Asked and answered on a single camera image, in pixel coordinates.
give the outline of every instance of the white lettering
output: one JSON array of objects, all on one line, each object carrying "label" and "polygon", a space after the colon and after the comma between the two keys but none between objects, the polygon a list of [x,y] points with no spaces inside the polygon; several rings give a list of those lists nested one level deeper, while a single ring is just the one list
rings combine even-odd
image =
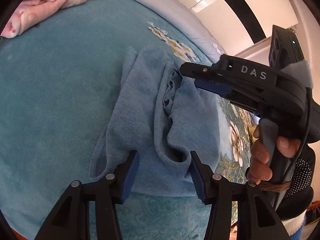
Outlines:
[{"label": "white lettering", "polygon": [[251,76],[251,75],[257,76],[257,73],[256,73],[256,70],[255,70],[255,69],[253,69],[253,70],[251,71],[250,76]]},{"label": "white lettering", "polygon": [[241,72],[242,73],[247,73],[248,72],[248,68],[246,66],[242,66]]},{"label": "white lettering", "polygon": [[266,79],[266,74],[267,74],[267,73],[265,73],[265,72],[261,72],[260,78],[261,78],[261,79]]}]

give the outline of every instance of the folded blue clothing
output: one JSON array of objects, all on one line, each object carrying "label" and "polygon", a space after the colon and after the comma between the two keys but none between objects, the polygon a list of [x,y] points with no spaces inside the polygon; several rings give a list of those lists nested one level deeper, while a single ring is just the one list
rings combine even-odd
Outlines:
[{"label": "folded blue clothing", "polygon": [[90,179],[98,180],[140,153],[133,191],[161,196],[194,196],[190,151],[215,170],[219,160],[217,96],[182,77],[183,61],[157,47],[138,54],[129,48],[121,91],[111,119],[92,155]]}]

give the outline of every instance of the black cable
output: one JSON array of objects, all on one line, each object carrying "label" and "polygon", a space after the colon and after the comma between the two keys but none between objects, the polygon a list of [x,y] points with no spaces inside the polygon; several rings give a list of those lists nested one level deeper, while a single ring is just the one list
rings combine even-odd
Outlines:
[{"label": "black cable", "polygon": [[[300,157],[302,150],[304,148],[304,146],[306,145],[306,141],[307,141],[307,137],[308,137],[308,133],[309,133],[309,127],[310,127],[310,116],[311,116],[311,108],[312,108],[312,89],[311,88],[306,88],[307,90],[307,104],[308,104],[308,110],[307,110],[307,120],[306,120],[306,126],[305,126],[305,130],[304,130],[304,135],[303,135],[303,139],[300,143],[299,149],[296,153],[296,155],[292,158],[290,165],[288,166],[287,170],[285,171],[280,184],[283,184],[285,182],[285,178],[287,177],[287,175],[289,174],[291,168],[293,165],[295,165],[296,161],[298,160],[298,158]],[[280,197],[280,193],[276,194],[276,199],[275,202],[273,204],[273,208],[276,209],[277,207],[277,203],[279,201],[279,197]]]}]

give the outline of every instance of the black stripe panel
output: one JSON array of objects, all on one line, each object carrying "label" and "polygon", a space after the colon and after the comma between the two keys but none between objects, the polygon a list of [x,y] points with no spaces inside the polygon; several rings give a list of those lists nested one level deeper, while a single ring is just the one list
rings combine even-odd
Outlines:
[{"label": "black stripe panel", "polygon": [[266,38],[264,31],[245,0],[225,0],[247,30],[253,43]]}]

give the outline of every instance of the finger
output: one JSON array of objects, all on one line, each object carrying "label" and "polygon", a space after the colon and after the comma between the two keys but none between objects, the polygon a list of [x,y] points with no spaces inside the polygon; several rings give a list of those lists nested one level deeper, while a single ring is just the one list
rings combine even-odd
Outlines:
[{"label": "finger", "polygon": [[257,127],[255,128],[255,130],[253,131],[253,137],[255,137],[256,139],[258,139],[259,136],[260,136],[259,126],[257,125]]},{"label": "finger", "polygon": [[248,180],[253,180],[257,185],[260,184],[260,182],[261,182],[261,179],[258,179],[258,178],[256,178],[256,177],[252,176],[252,174],[250,173],[250,171],[249,171],[248,174],[247,174],[247,179],[248,179]]},{"label": "finger", "polygon": [[251,158],[264,164],[269,161],[270,154],[268,149],[260,142],[260,140],[256,140],[251,147]]},{"label": "finger", "polygon": [[277,148],[284,157],[292,158],[299,149],[301,141],[298,139],[287,139],[279,136],[277,139]]},{"label": "finger", "polygon": [[256,159],[250,160],[250,173],[252,176],[268,181],[272,178],[272,171],[271,169]]}]

